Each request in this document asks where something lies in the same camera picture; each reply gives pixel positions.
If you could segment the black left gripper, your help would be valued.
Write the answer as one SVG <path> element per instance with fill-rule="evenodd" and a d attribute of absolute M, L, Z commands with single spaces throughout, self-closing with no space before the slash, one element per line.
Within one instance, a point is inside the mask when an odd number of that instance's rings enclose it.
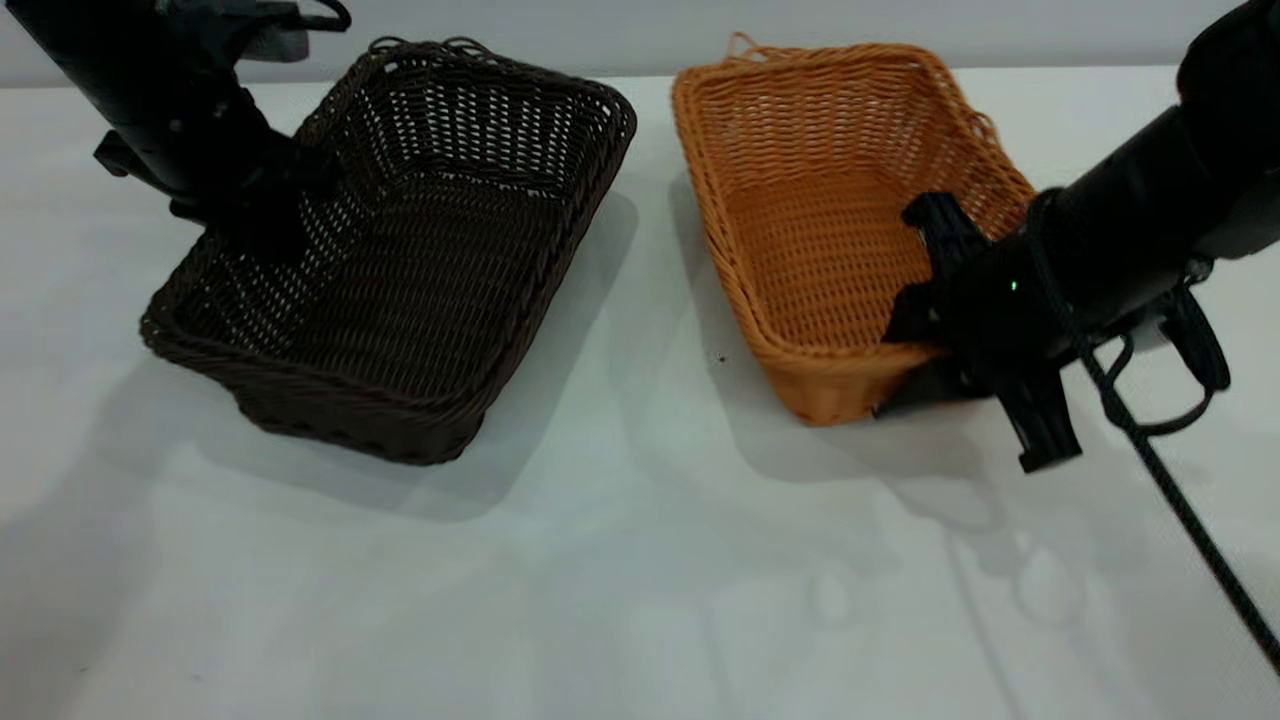
<path fill-rule="evenodd" d="M 330 193 L 340 183 L 333 152 L 279 133 L 252 146 L 248 164 L 227 179 L 186 196 L 174 196 L 174 218 L 223 231 L 236 228 L 236 242 L 259 263 L 300 263 L 308 237 L 301 202 L 308 193 Z"/>

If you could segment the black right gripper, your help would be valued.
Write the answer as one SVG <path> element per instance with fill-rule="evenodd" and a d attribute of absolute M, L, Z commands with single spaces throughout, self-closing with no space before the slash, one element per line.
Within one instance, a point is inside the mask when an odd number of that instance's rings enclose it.
<path fill-rule="evenodd" d="M 1080 455 L 1055 352 L 1052 316 L 1030 249 L 1018 234 L 991 242 L 948 192 L 925 192 L 902 211 L 932 277 L 893 300 L 884 345 L 928 345 L 942 355 L 913 370 L 874 419 L 995 397 L 1021 443 L 1027 473 Z"/>

